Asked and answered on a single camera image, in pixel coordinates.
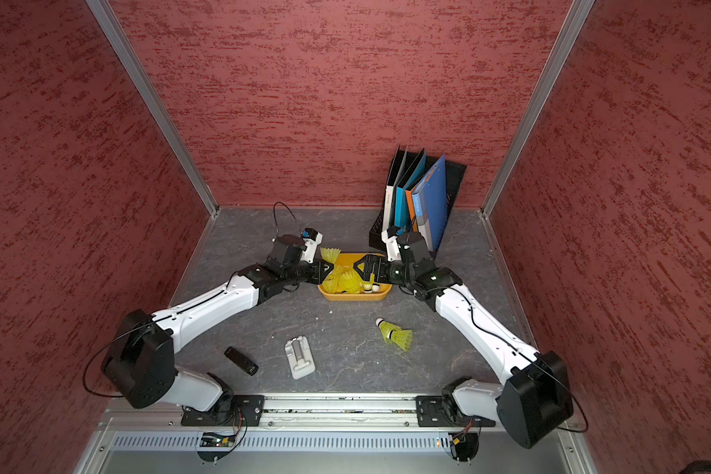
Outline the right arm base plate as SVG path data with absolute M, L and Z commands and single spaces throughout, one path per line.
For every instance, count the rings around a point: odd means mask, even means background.
M 450 397 L 417 396 L 416 414 L 422 428 L 495 428 L 496 422 L 479 416 L 462 414 Z

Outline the yellow shuttlecock top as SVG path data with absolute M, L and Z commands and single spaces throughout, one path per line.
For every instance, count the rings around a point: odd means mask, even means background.
M 361 294 L 365 292 L 363 279 L 353 268 L 336 265 L 325 282 L 321 284 L 324 292 L 329 294 Z

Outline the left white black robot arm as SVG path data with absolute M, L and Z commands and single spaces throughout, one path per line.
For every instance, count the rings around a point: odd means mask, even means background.
M 122 320 L 101 371 L 134 409 L 171 403 L 203 413 L 226 413 L 233 396 L 229 386 L 215 375 L 180 369 L 177 353 L 214 326 L 288 286 L 322 284 L 333 270 L 333 264 L 321 259 L 282 271 L 255 264 L 186 303 L 153 314 L 136 310 Z

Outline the white phone stand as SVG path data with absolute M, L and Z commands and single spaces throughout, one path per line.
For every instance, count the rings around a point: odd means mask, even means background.
M 316 371 L 312 351 L 305 336 L 297 336 L 288 340 L 284 350 L 293 379 L 302 379 Z

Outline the orange folder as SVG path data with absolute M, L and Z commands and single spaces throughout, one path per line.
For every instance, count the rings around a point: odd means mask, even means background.
M 425 205 L 424 189 L 427 178 L 422 178 L 406 190 L 406 200 L 409 209 L 409 224 L 412 231 L 428 236 L 428 215 Z

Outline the black file rack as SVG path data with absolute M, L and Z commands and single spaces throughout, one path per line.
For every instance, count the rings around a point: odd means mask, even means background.
M 436 256 L 466 172 L 462 164 L 399 147 L 389 166 L 382 209 L 369 231 L 369 246 L 385 251 L 383 236 L 419 232 Z

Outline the blue folder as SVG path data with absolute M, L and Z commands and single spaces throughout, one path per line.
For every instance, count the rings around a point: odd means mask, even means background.
M 446 201 L 446 156 L 436 160 L 422 178 L 427 178 L 424 189 L 428 215 L 428 236 L 424 237 L 431 252 L 438 250 L 444 227 L 448 222 Z

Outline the yellow shuttlecock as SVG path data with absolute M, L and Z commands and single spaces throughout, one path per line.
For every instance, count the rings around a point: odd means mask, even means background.
M 324 248 L 320 249 L 321 258 L 330 264 L 335 265 L 341 255 L 341 250 L 339 248 Z
M 386 343 L 398 344 L 398 342 L 402 340 L 403 329 L 400 326 L 390 323 L 383 318 L 377 318 L 375 324 L 381 333 L 382 339 Z
M 388 333 L 388 340 L 403 352 L 408 352 L 413 341 L 412 330 L 391 330 Z
M 363 279 L 353 268 L 336 265 L 325 282 L 321 284 L 324 292 L 329 294 L 361 294 L 365 292 Z

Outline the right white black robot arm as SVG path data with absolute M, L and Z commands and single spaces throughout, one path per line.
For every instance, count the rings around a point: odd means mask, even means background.
M 519 339 L 449 268 L 438 267 L 432 259 L 390 262 L 367 254 L 354 270 L 365 280 L 409 290 L 464 335 L 493 369 L 498 388 L 469 379 L 452 389 L 451 398 L 461 414 L 501 424 L 523 448 L 533 448 L 574 415 L 565 361 Z

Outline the teal folder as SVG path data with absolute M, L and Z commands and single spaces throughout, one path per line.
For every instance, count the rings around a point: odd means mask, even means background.
M 418 153 L 407 152 L 405 166 L 398 176 L 395 188 L 395 204 L 393 223 L 401 231 L 408 229 L 410 223 L 408 195 L 414 185 L 420 181 L 426 172 L 427 152 L 422 149 Z

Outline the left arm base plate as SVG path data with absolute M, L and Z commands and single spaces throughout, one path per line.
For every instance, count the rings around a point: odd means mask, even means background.
M 184 407 L 181 425 L 183 427 L 256 428 L 260 425 L 265 401 L 266 397 L 263 395 L 233 395 L 231 398 L 222 396 L 207 412 Z

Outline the white folder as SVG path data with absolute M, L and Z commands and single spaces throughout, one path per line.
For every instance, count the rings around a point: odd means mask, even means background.
M 385 184 L 383 218 L 381 224 L 382 231 L 389 229 L 389 227 L 391 227 L 391 222 L 393 221 L 395 188 L 404 169 L 406 153 L 407 151 L 405 149 L 398 147 L 390 165 L 388 178 Z

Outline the yellow plastic storage box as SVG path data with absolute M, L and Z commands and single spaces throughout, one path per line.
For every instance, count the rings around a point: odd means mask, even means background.
M 361 259 L 372 257 L 365 253 L 341 253 L 335 269 L 318 286 L 330 301 L 381 301 L 391 292 L 391 284 L 379 284 L 375 271 L 365 268 Z

